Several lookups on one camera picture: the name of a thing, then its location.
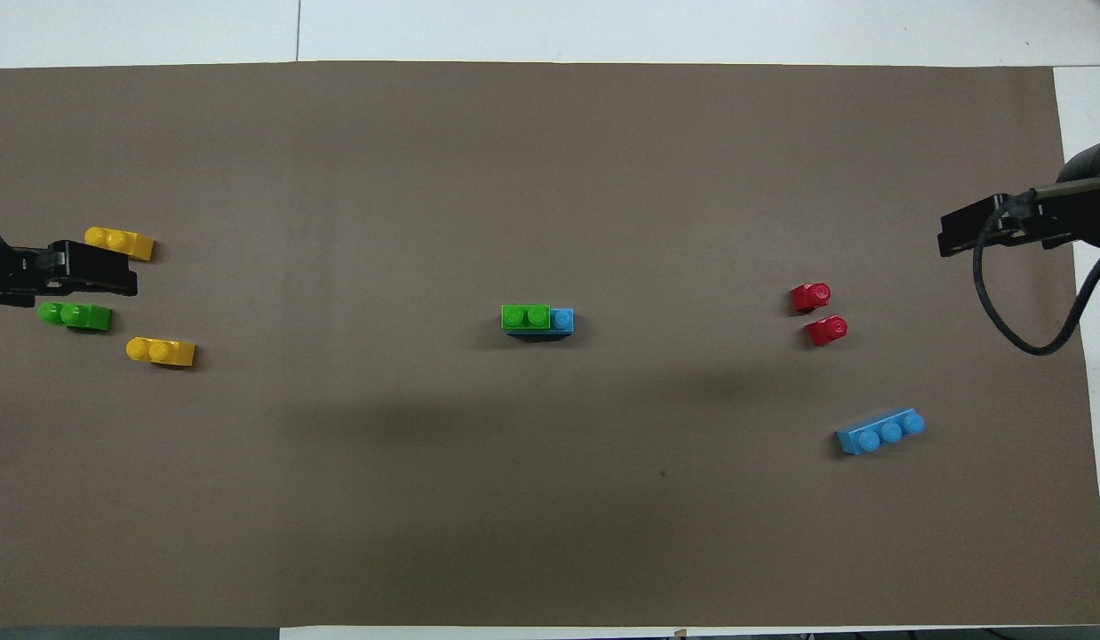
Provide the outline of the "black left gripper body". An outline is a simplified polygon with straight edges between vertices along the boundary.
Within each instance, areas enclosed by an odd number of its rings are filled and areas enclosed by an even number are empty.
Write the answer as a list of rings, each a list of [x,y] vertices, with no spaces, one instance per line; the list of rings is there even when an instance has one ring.
[[[53,247],[13,247],[0,235],[0,305],[34,307],[38,296],[67,295],[67,285],[56,280],[61,252]]]

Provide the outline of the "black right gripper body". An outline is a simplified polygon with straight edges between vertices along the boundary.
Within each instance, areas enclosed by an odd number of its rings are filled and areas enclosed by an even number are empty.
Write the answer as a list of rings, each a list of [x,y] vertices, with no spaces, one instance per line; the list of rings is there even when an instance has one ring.
[[[1040,243],[1044,250],[1054,250],[1078,239],[1059,216],[1046,210],[1036,190],[996,197],[992,227],[985,238],[985,246]]]

